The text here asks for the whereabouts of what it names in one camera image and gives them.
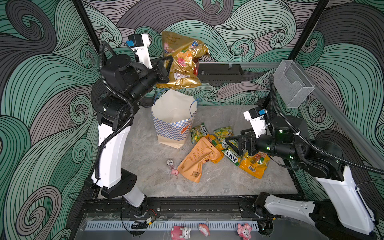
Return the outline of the green Fox's candy bag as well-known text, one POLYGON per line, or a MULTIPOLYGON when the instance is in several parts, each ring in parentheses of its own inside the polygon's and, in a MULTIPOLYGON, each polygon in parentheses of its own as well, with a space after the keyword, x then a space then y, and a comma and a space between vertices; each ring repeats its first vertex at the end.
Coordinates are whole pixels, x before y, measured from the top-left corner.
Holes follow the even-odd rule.
POLYGON ((214 130, 214 134, 219 140, 221 146, 223 149, 226 149, 228 147, 228 144, 225 141, 225 138, 233 137, 233 129, 232 127, 222 127, 214 130))
POLYGON ((201 123, 198 126, 193 127, 190 130, 192 144, 197 143, 201 138, 208 136, 209 132, 205 126, 205 123, 201 123))

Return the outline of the blue checkered paper bag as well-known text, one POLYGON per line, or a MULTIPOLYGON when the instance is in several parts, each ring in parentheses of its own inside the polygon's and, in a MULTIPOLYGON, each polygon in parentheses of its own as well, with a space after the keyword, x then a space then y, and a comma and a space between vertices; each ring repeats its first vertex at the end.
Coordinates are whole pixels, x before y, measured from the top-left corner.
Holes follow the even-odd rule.
POLYGON ((168 90, 151 108, 158 141, 175 149, 181 148, 192 128, 198 102, 194 97, 168 90))

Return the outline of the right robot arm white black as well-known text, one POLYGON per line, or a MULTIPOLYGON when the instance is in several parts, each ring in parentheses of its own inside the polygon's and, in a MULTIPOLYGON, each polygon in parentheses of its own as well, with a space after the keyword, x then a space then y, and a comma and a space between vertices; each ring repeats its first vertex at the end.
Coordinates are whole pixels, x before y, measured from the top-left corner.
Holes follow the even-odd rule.
POLYGON ((254 156, 261 152, 294 162, 291 170, 309 173, 328 198, 303 202, 260 193, 254 202, 256 214, 267 221, 288 217, 305 222, 332 240, 377 239, 377 214, 360 194, 351 165, 342 160, 342 149, 328 141, 307 141, 303 119, 278 116, 271 124, 272 135, 247 129, 225 141, 237 154, 254 156))

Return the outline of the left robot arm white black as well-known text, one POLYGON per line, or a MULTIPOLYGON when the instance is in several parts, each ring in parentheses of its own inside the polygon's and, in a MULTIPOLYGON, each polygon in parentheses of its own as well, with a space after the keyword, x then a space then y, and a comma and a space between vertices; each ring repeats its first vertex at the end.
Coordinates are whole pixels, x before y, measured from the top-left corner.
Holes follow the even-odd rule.
POLYGON ((136 215, 145 213, 147 197, 136 185, 137 176, 122 169, 123 150, 140 100, 156 84, 169 81, 172 63, 172 57, 157 58, 150 61, 150 69, 128 55, 114 55, 100 60, 101 79, 92 89, 99 146, 87 182, 100 187, 108 200, 122 197, 136 215))

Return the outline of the gold foil snack bag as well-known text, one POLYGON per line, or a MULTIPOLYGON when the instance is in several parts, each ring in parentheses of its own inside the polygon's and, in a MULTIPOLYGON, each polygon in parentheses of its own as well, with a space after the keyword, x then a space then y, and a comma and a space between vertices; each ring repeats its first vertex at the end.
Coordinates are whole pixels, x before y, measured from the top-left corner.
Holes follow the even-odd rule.
POLYGON ((173 57, 169 72, 169 82, 157 84, 160 89, 187 89, 201 85, 198 78, 197 62, 210 54, 209 48, 200 40, 173 32, 162 32, 164 56, 173 57))

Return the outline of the orange snack pouch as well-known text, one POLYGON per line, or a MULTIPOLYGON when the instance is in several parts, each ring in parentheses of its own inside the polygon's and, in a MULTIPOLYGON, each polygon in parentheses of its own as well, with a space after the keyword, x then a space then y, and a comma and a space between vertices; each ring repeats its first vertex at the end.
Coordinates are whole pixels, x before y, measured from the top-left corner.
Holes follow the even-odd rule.
POLYGON ((179 164, 177 170, 186 179, 199 183, 202 177, 203 164, 216 161, 221 152, 206 138, 201 138, 190 153, 179 164))

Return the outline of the yellow orange candy bag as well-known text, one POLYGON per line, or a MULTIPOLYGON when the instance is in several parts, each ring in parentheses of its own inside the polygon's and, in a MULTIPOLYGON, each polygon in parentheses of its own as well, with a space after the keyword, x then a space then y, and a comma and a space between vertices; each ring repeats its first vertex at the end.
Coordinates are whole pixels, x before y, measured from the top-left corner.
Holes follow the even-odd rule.
POLYGON ((220 143, 220 141, 219 141, 219 139, 217 139, 216 138, 216 136, 214 136, 214 135, 207 135, 207 136, 205 136, 205 138, 219 151, 219 153, 220 153, 220 156, 219 156, 219 158, 218 159, 216 159, 216 160, 212 160, 212 163, 215 163, 215 164, 217 164, 217 163, 219 163, 222 159, 223 159, 223 157, 224 157, 224 154, 223 154, 223 152, 222 152, 222 150, 224 149, 223 147, 222 147, 222 144, 220 143))

